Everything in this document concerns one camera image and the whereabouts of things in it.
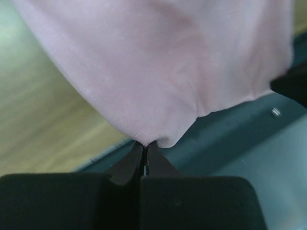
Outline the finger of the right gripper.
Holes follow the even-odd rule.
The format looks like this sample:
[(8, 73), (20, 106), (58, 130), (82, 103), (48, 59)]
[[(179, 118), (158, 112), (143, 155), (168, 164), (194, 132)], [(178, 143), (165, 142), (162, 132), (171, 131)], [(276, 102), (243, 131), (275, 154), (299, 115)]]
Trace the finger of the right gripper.
[(271, 90), (307, 106), (307, 62), (291, 68), (270, 82)]

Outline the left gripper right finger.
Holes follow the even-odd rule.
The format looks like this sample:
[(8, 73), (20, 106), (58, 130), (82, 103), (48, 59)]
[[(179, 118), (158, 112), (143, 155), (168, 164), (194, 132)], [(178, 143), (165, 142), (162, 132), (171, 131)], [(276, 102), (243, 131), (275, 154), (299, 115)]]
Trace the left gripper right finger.
[(189, 177), (164, 157), (156, 142), (146, 149), (141, 178), (142, 230), (265, 230), (251, 183), (234, 176)]

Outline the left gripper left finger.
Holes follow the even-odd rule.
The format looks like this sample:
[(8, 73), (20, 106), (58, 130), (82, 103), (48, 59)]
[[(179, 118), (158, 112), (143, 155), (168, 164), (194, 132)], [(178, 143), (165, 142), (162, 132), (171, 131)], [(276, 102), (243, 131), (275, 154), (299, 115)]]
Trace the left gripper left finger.
[(105, 172), (9, 174), (0, 179), (3, 230), (136, 230), (143, 146)]

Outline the pink printed t-shirt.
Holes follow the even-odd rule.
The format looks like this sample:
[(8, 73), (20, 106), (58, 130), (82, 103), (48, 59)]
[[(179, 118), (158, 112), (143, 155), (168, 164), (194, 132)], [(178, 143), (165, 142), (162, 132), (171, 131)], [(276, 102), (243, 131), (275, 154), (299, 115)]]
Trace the pink printed t-shirt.
[(113, 127), (175, 145), (199, 117), (269, 94), (293, 60), (292, 0), (15, 0)]

